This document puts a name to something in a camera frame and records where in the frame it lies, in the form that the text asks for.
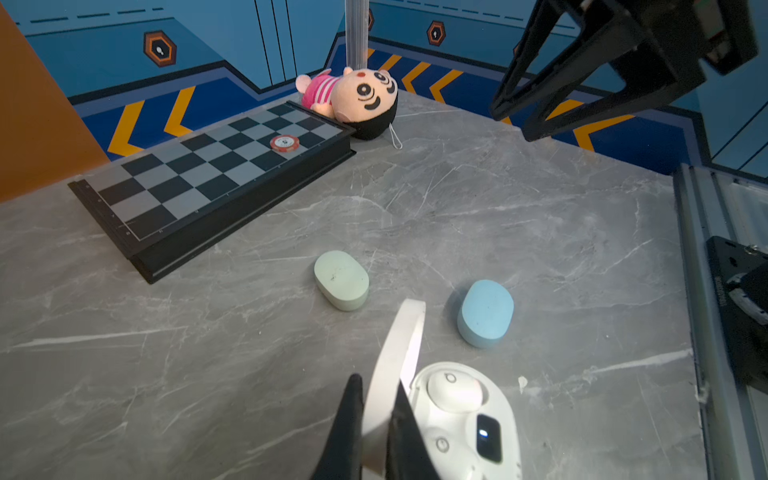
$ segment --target light green soap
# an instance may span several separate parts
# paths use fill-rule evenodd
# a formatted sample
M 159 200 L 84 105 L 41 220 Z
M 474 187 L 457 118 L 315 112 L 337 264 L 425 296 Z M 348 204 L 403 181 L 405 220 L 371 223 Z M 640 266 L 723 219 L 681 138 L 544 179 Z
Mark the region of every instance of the light green soap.
M 348 253 L 325 252 L 315 262 L 317 286 L 334 307 L 349 312 L 368 297 L 368 273 Z

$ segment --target plush doll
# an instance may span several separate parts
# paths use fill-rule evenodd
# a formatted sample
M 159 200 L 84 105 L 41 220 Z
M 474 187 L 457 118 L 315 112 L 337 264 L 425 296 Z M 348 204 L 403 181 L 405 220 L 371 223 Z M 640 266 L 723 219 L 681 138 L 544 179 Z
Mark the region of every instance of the plush doll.
M 397 112 L 397 82 L 387 70 L 353 70 L 333 77 L 331 70 L 315 78 L 300 75 L 296 89 L 301 103 L 319 114 L 335 118 L 356 130 L 354 137 L 372 140 L 383 133 Z

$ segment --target metal pole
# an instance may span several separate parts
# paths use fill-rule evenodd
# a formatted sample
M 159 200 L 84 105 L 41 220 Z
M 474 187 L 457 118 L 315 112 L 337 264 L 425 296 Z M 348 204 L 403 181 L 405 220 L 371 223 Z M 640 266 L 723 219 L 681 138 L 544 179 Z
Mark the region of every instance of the metal pole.
M 368 68 L 368 0 L 346 0 L 346 64 Z

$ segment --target red poker chip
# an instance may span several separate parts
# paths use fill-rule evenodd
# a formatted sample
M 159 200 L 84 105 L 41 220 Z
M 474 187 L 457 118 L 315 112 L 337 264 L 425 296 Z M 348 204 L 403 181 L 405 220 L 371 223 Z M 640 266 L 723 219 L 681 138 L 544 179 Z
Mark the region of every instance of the red poker chip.
M 299 147 L 299 139 L 293 135 L 278 135 L 270 141 L 270 146 L 272 150 L 285 154 Z

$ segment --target blue soap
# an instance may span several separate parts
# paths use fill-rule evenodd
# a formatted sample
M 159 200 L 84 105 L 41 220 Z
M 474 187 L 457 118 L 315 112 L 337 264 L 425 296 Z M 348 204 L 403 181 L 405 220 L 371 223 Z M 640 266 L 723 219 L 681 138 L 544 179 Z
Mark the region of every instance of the blue soap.
M 515 302 L 507 289 L 491 280 L 479 280 L 458 312 L 458 331 L 469 344 L 486 349 L 507 333 L 514 311 Z

